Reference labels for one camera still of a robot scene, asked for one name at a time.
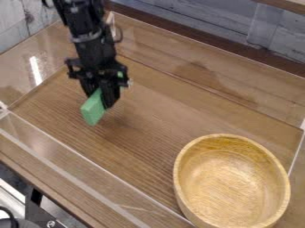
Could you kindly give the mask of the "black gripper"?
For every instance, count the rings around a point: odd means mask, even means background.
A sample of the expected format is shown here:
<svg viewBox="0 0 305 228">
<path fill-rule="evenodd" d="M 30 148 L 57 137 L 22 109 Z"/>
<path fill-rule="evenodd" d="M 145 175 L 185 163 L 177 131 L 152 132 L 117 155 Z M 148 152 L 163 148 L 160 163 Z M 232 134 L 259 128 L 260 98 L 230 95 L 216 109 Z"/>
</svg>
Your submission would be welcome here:
<svg viewBox="0 0 305 228">
<path fill-rule="evenodd" d="M 64 61 L 68 77 L 80 81 L 86 96 L 100 87 L 103 106 L 109 109 L 120 98 L 119 86 L 128 87 L 127 66 L 116 60 L 117 41 L 107 35 L 72 37 L 70 41 L 77 57 Z"/>
</svg>

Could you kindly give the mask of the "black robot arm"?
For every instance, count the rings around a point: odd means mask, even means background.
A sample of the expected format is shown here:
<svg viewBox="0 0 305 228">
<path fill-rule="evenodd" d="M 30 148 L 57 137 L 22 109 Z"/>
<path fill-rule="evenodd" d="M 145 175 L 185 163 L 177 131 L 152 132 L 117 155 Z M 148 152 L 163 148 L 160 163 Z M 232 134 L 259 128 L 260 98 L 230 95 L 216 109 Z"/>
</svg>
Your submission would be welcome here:
<svg viewBox="0 0 305 228">
<path fill-rule="evenodd" d="M 128 87 L 127 66 L 116 59 L 109 24 L 103 20 L 103 0 L 46 0 L 41 3 L 54 8 L 62 25 L 70 33 L 70 42 L 77 53 L 66 58 L 68 77 L 77 79 L 86 96 L 100 90 L 103 108 L 111 109 L 120 99 L 120 88 Z"/>
</svg>

